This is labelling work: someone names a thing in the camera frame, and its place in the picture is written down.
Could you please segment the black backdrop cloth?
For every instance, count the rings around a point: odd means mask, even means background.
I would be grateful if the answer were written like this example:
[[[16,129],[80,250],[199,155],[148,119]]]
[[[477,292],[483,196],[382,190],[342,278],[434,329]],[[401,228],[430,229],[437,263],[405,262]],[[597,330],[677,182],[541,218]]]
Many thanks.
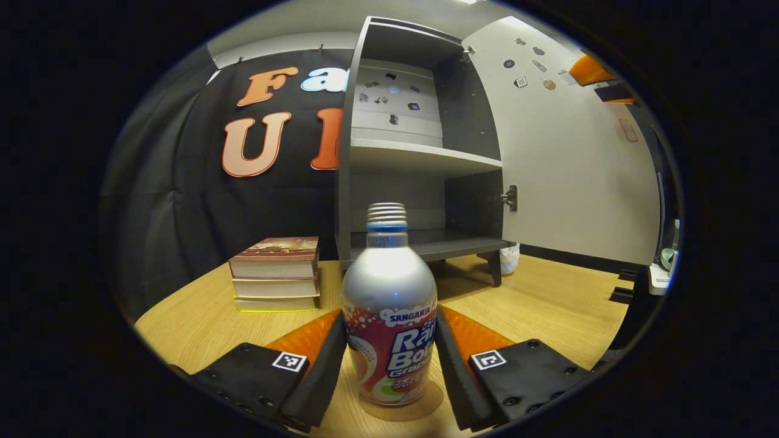
[[[268,237],[314,236],[338,260],[335,196],[354,48],[285,50],[220,68],[181,62],[120,133],[100,193],[110,278],[136,321],[231,256]],[[678,215],[674,183],[646,139],[660,192],[660,235]],[[619,272],[630,265],[543,255]]]

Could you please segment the white plastic bag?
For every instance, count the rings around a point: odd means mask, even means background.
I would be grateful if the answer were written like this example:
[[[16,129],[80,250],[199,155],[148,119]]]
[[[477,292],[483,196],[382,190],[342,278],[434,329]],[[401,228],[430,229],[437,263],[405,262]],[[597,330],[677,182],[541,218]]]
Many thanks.
[[[520,245],[515,244],[498,250],[499,271],[501,276],[509,276],[518,266],[520,258]]]

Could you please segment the round brown coaster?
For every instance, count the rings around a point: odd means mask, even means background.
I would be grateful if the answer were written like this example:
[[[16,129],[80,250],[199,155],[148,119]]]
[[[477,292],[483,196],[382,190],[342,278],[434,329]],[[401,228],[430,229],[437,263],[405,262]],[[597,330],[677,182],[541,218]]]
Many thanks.
[[[444,391],[435,382],[428,383],[416,401],[404,405],[380,405],[359,396],[361,409],[374,418],[390,422],[410,422],[430,416],[443,403]]]

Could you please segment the white object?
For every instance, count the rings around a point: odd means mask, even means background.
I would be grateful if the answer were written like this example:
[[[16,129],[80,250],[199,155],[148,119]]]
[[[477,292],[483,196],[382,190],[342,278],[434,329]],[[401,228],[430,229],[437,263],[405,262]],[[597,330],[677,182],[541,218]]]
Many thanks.
[[[662,248],[657,258],[659,263],[652,263],[650,266],[650,283],[648,290],[651,296],[665,296],[665,294],[667,294],[668,288],[674,277],[674,270],[678,264],[680,236],[679,219],[674,219],[671,230],[671,246]]]

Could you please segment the book with brown cover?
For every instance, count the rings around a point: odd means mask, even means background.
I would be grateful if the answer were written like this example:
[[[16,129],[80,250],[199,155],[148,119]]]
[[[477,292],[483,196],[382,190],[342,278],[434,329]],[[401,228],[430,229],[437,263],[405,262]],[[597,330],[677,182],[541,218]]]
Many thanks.
[[[240,252],[228,263],[234,278],[314,278],[319,254],[318,237],[273,237]]]

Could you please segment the silver bottle with pink label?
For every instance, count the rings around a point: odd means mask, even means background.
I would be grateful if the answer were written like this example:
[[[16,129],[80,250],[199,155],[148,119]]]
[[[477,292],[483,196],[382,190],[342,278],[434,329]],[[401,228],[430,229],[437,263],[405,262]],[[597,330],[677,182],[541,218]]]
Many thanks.
[[[341,289],[360,394],[384,406],[420,399],[436,336],[436,281],[409,245],[407,230],[403,204],[369,205],[366,246],[348,267]]]

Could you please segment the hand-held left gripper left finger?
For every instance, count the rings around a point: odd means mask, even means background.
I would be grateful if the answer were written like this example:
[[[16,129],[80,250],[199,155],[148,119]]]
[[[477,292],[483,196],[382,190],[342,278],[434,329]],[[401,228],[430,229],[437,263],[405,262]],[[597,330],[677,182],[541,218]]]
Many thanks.
[[[298,431],[320,427],[340,376],[347,330],[341,310],[265,346],[243,342],[184,381],[254,419]]]

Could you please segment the book with white pages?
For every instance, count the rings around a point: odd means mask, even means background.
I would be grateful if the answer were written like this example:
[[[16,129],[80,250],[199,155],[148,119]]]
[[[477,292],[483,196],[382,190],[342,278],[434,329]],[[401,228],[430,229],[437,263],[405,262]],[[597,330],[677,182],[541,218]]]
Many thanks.
[[[309,297],[319,296],[319,281],[309,278],[233,278],[237,297]]]

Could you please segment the grey cabinet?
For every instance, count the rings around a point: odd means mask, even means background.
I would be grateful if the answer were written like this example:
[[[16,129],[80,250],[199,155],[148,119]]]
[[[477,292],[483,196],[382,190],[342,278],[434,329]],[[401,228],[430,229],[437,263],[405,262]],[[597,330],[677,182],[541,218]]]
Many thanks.
[[[448,33],[369,16],[349,69],[335,237],[342,271],[366,247],[373,203],[402,203],[409,244],[427,262],[476,255],[501,285],[503,160],[489,99],[470,56]]]

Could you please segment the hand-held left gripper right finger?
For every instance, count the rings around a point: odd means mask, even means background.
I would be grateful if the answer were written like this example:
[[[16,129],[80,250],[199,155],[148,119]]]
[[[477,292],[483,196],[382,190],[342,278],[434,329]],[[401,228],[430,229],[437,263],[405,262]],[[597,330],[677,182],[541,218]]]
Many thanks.
[[[516,422],[590,377],[541,340],[509,340],[446,306],[436,311],[436,347],[459,429]]]

